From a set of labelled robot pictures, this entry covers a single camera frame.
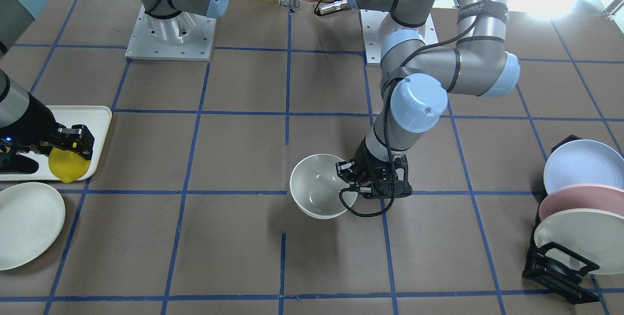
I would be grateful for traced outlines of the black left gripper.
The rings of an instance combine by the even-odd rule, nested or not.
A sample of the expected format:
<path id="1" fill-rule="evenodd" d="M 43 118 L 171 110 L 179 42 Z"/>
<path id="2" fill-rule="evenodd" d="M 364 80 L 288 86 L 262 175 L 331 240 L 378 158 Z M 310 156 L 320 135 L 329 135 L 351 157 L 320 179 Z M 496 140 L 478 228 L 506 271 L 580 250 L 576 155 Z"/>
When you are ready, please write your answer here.
<path id="1" fill-rule="evenodd" d="M 394 160 L 394 169 L 388 161 L 375 157 L 361 142 L 353 161 L 340 161 L 335 164 L 337 176 L 347 184 L 353 184 L 367 199 L 404 198 L 412 195 L 408 182 L 409 166 L 406 157 Z"/>

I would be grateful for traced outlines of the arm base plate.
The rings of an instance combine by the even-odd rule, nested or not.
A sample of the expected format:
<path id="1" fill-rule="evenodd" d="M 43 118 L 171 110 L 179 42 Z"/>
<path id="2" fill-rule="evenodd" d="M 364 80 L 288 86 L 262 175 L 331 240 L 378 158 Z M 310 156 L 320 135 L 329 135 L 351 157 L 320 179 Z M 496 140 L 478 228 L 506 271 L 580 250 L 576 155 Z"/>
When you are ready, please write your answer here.
<path id="1" fill-rule="evenodd" d="M 398 30 L 413 30 L 423 37 L 424 44 L 438 42 L 437 33 L 431 15 L 426 22 L 417 27 L 409 28 L 395 22 L 386 11 L 360 10 L 362 36 L 365 46 L 366 64 L 379 66 L 381 61 L 381 49 L 384 40 Z"/>
<path id="2" fill-rule="evenodd" d="M 182 12 L 167 20 L 145 13 L 141 6 L 125 57 L 145 61 L 209 62 L 217 20 Z"/>

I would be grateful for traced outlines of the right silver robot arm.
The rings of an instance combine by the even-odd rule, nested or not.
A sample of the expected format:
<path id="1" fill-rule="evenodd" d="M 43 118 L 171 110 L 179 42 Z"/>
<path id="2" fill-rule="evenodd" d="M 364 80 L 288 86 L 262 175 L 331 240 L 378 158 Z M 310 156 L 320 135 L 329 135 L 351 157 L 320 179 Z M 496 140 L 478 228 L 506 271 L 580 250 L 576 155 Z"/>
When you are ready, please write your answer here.
<path id="1" fill-rule="evenodd" d="M 1 0 L 1 54 L 36 21 L 49 0 Z M 154 38 L 181 43 L 195 28 L 193 15 L 223 17 L 229 0 L 142 0 Z M 109 120 L 98 126 L 96 115 L 85 107 L 70 110 L 88 122 L 62 123 L 29 91 L 1 73 L 1 174 L 33 175 L 49 172 L 54 179 L 71 182 L 96 168 Z"/>

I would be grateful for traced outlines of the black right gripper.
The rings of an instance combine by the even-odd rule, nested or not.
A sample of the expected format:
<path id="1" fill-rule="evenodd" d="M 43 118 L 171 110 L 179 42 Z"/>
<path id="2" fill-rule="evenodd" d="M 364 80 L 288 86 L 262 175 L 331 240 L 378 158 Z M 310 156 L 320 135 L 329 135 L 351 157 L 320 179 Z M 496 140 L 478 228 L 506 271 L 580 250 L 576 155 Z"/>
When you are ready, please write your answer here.
<path id="1" fill-rule="evenodd" d="M 76 124 L 67 128 L 57 124 L 53 113 L 42 102 L 29 95 L 29 104 L 13 124 L 2 127 L 0 131 L 3 145 L 16 145 L 20 150 L 29 150 L 38 154 L 50 155 L 56 148 L 71 151 L 86 161 L 91 161 L 95 137 L 84 124 Z M 0 156 L 0 173 L 33 174 L 39 169 L 34 159 L 22 155 L 2 154 Z"/>

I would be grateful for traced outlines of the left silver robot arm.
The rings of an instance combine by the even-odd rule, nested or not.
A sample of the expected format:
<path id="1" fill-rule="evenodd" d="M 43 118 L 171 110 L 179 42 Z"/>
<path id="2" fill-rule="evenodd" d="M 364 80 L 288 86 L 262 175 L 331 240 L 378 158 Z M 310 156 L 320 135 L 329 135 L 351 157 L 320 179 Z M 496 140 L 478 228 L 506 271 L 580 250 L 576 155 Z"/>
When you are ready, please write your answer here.
<path id="1" fill-rule="evenodd" d="M 438 121 L 450 93 L 503 97 L 515 88 L 520 65 L 505 51 L 507 0 L 460 0 L 458 33 L 426 44 L 424 25 L 434 0 L 348 0 L 352 8 L 385 11 L 399 26 L 383 41 L 380 91 L 384 110 L 356 154 L 339 162 L 341 194 L 383 199 L 407 197 L 412 188 L 396 176 L 408 172 L 406 152 Z"/>

